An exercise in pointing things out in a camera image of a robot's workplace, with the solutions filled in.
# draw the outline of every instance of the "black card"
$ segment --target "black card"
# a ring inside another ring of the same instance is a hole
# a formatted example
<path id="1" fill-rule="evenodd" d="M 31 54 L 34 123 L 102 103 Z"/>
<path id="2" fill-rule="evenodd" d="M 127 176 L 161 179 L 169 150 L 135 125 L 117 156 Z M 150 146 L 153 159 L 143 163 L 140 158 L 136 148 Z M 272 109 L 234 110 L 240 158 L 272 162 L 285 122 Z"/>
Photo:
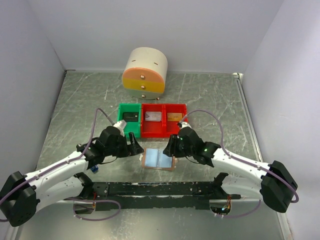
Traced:
<path id="1" fill-rule="evenodd" d="M 139 112 L 124 112 L 122 119 L 126 122 L 138 122 L 139 121 Z"/>

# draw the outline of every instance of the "small object in tray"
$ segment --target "small object in tray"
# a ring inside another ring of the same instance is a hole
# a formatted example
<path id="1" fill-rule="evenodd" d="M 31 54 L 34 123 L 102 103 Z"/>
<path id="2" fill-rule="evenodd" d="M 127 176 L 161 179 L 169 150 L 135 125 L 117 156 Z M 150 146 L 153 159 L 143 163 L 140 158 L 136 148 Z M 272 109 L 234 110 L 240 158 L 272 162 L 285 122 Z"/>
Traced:
<path id="1" fill-rule="evenodd" d="M 163 149 L 145 148 L 142 167 L 173 171 L 175 169 L 175 161 L 173 157 L 163 154 Z"/>
<path id="2" fill-rule="evenodd" d="M 168 112 L 167 113 L 167 120 L 169 122 L 179 122 L 183 118 L 181 112 Z"/>
<path id="3" fill-rule="evenodd" d="M 122 115 L 122 119 L 128 122 L 138 122 L 139 121 L 139 112 L 129 112 L 126 111 Z"/>
<path id="4" fill-rule="evenodd" d="M 146 111 L 145 120 L 148 122 L 161 122 L 161 112 L 160 111 Z"/>

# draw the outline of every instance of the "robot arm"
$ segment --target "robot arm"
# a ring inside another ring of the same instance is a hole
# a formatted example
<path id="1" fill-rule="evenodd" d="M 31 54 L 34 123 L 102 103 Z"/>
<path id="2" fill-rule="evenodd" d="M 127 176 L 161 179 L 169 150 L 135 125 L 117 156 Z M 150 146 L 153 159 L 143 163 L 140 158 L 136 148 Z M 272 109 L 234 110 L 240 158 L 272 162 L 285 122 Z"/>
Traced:
<path id="1" fill-rule="evenodd" d="M 294 193 L 274 174 L 281 177 L 294 190 L 298 185 L 281 162 L 274 161 L 272 164 L 257 162 L 228 150 L 226 154 L 219 144 L 203 142 L 188 123 L 183 122 L 180 127 L 178 134 L 170 136 L 168 145 L 163 151 L 165 155 L 177 158 L 192 156 L 199 164 L 236 173 L 242 177 L 227 176 L 222 182 L 221 187 L 227 194 L 256 197 L 277 212 L 287 211 Z"/>
<path id="2" fill-rule="evenodd" d="M 127 144 L 124 126 L 123 122 L 108 126 L 78 160 L 71 161 L 81 155 L 87 143 L 78 144 L 77 151 L 43 169 L 26 175 L 19 171 L 11 174 L 0 191 L 0 210 L 10 224 L 20 226 L 42 208 L 66 198 L 86 199 L 92 192 L 93 182 L 83 172 L 101 164 L 105 157 L 124 158 L 143 153 L 132 132 L 129 133 L 131 144 Z M 23 183 L 26 184 L 8 196 Z"/>

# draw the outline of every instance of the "yellow drawer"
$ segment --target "yellow drawer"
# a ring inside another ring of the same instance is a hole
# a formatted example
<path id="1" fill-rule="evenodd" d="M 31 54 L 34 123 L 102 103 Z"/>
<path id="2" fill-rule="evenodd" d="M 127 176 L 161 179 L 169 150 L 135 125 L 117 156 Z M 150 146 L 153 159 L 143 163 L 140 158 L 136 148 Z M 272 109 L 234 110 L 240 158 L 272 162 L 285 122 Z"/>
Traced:
<path id="1" fill-rule="evenodd" d="M 126 89 L 148 91 L 148 92 L 154 92 L 154 93 L 165 92 L 165 84 L 163 82 L 123 78 L 122 83 Z"/>

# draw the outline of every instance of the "green tray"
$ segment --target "green tray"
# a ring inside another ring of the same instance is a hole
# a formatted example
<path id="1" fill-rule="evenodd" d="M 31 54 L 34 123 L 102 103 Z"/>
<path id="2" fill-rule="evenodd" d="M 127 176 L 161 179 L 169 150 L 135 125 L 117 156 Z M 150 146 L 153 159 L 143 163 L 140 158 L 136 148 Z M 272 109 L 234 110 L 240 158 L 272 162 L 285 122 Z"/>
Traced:
<path id="1" fill-rule="evenodd" d="M 123 120 L 124 113 L 138 112 L 138 121 L 129 121 L 126 123 L 124 128 L 124 134 L 128 138 L 129 133 L 133 132 L 136 138 L 140 138 L 140 127 L 141 127 L 141 103 L 120 103 L 118 109 L 117 121 Z"/>

